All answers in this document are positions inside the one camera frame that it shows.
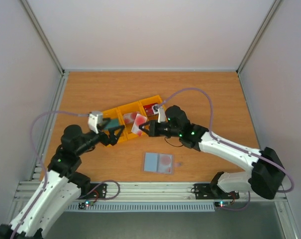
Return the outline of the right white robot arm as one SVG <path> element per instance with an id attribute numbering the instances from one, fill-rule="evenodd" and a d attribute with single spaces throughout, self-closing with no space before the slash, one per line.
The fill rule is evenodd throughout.
<path id="1" fill-rule="evenodd" d="M 285 177 L 282 163 L 273 149 L 250 148 L 214 135 L 208 128 L 191 123 L 178 106 L 160 110 L 157 120 L 143 123 L 139 129 L 149 137 L 177 137 L 186 148 L 213 154 L 242 169 L 239 173 L 218 172 L 204 190 L 198 190 L 201 195 L 219 199 L 235 191 L 252 191 L 271 200 Z"/>

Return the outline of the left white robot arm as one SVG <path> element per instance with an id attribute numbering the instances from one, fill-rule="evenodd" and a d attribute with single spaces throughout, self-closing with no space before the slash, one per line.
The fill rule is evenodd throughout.
<path id="1" fill-rule="evenodd" d="M 125 126 L 109 128 L 105 133 L 109 122 L 109 118 L 89 119 L 87 133 L 76 124 L 64 129 L 61 144 L 45 168 L 40 185 L 21 212 L 9 224 L 0 225 L 0 239 L 43 239 L 74 200 L 90 195 L 90 178 L 77 172 L 82 163 L 80 157 L 99 143 L 117 144 Z"/>

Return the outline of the pink-circle card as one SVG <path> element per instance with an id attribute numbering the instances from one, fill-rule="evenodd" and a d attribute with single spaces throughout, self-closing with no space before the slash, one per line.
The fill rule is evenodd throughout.
<path id="1" fill-rule="evenodd" d="M 173 164 L 172 155 L 160 154 L 159 161 L 158 161 L 158 172 L 171 174 L 172 173 L 172 164 Z"/>
<path id="2" fill-rule="evenodd" d="M 131 132 L 137 136 L 141 136 L 143 131 L 139 129 L 139 126 L 147 122 L 147 117 L 137 113 Z"/>

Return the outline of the pink leather card holder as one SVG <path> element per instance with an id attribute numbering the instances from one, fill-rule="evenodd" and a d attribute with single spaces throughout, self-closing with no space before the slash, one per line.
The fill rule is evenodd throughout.
<path id="1" fill-rule="evenodd" d="M 175 162 L 171 154 L 146 152 L 142 170 L 149 173 L 173 174 L 174 169 L 182 165 L 182 162 Z"/>

